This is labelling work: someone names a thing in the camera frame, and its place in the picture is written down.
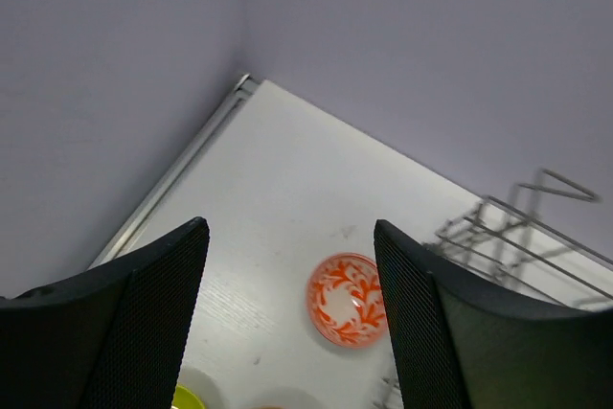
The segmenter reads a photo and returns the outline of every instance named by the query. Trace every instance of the orange floral pattern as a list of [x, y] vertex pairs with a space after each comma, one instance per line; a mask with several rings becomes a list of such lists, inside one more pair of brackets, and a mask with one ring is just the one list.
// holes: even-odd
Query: orange floral pattern
[[[345, 290], [354, 313], [333, 318], [327, 306], [333, 291]], [[345, 347], [366, 347], [387, 329], [385, 309], [375, 264], [364, 256], [344, 253], [322, 262], [307, 288], [309, 315], [331, 342]]]

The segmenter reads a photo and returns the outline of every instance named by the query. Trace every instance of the white surface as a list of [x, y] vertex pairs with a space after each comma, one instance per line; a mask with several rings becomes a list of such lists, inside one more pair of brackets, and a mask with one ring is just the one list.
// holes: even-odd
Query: white surface
[[247, 409], [269, 395], [367, 408], [389, 368], [389, 337], [363, 351], [327, 342], [307, 318], [311, 271], [338, 252], [373, 258], [378, 218], [431, 240], [476, 199], [265, 82], [194, 160], [132, 247], [193, 216], [209, 221], [184, 365], [221, 393], [224, 407], [210, 409]]

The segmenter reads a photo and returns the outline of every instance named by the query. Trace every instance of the bowl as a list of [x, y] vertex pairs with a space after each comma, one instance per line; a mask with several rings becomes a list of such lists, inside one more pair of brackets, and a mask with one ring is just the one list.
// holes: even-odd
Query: bowl
[[360, 254], [321, 262], [306, 285], [306, 308], [315, 328], [341, 347], [368, 347], [387, 330], [376, 265]]
[[229, 404], [219, 385], [203, 371], [189, 365], [181, 366], [177, 385], [190, 389], [207, 409], [227, 409]]
[[242, 409], [327, 409], [313, 395], [292, 387], [268, 388], [252, 398]]
[[183, 385], [177, 385], [172, 397], [172, 409], [206, 409], [204, 403]]

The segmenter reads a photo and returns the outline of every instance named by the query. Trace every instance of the black mesh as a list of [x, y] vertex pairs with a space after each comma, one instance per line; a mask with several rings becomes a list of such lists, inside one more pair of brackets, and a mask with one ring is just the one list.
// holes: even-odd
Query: black mesh
[[83, 409], [168, 409], [179, 375], [202, 277], [206, 229], [131, 277]]
[[196, 218], [115, 261], [0, 300], [0, 403], [169, 409], [208, 242]]
[[470, 407], [431, 277], [414, 266], [381, 222], [375, 253], [404, 406]]

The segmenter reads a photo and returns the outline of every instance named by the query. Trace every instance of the wire rack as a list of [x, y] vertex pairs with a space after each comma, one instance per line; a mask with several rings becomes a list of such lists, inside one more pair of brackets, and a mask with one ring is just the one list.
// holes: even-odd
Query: wire rack
[[[539, 213], [545, 195], [590, 203], [601, 201], [597, 194], [581, 184], [555, 171], [539, 169], [534, 174], [533, 182], [514, 184], [507, 201], [486, 195], [473, 209], [449, 219], [435, 232], [435, 241], [425, 243], [425, 246], [435, 254], [505, 288], [568, 307], [607, 307], [613, 301], [611, 292], [556, 264], [556, 258], [579, 253], [580, 256], [575, 256], [583, 256], [605, 267], [613, 280], [612, 260], [546, 224]], [[520, 209], [522, 202], [526, 202], [524, 209]], [[495, 219], [496, 223], [488, 219], [488, 212], [492, 210], [498, 215], [502, 212], [502, 218]], [[547, 250], [535, 247], [535, 233], [553, 239], [555, 247]], [[541, 264], [561, 279], [582, 286], [590, 295], [570, 303], [558, 299], [534, 281], [530, 283], [524, 279], [526, 268], [533, 263]], [[381, 390], [373, 406], [377, 409], [402, 409], [394, 366], [381, 378]]]

